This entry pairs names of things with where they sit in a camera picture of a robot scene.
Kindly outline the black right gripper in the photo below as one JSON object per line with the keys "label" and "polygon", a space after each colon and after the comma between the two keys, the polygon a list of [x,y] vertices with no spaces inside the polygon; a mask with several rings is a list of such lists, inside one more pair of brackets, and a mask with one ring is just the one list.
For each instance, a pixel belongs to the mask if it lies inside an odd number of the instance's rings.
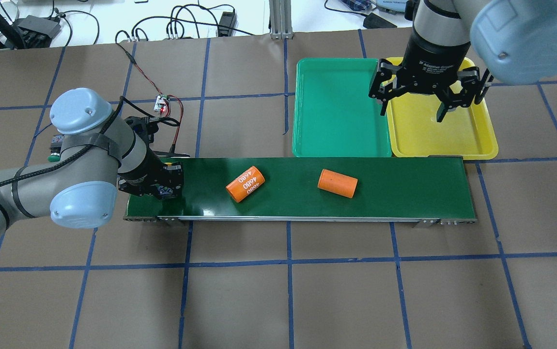
{"label": "black right gripper", "polygon": [[480,104],[494,76],[480,75],[477,66],[462,68],[470,42],[440,46],[422,37],[410,37],[403,57],[380,58],[370,83],[369,97],[378,100],[385,116],[389,102],[405,93],[435,95],[441,104],[436,121],[455,108]]}

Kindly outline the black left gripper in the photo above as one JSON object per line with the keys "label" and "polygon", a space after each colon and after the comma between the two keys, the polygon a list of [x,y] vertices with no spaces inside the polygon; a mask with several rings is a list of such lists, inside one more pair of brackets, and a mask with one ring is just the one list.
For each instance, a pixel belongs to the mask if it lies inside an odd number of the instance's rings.
{"label": "black left gripper", "polygon": [[183,164],[163,163],[154,153],[146,153],[139,166],[119,174],[118,189],[133,196],[160,199],[180,197],[184,186]]}

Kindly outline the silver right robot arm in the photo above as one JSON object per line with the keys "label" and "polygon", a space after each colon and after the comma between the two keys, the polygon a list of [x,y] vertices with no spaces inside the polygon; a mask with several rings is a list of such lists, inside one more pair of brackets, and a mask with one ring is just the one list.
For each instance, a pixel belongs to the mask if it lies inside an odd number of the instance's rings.
{"label": "silver right robot arm", "polygon": [[494,79],[557,75],[557,0],[409,0],[412,33],[399,64],[378,60],[369,97],[386,113],[404,94],[435,95],[436,121],[479,104]]}

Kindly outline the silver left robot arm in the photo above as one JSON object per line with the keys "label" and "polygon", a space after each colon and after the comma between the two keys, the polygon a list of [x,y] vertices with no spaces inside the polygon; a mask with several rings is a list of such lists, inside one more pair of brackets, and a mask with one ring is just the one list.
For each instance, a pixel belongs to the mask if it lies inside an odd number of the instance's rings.
{"label": "silver left robot arm", "polygon": [[89,88],[60,95],[50,109],[52,125],[63,136],[60,160],[0,170],[0,236],[13,223],[49,216],[67,228],[97,228],[114,213],[118,192],[170,199],[181,195],[179,162],[166,165],[120,117]]}

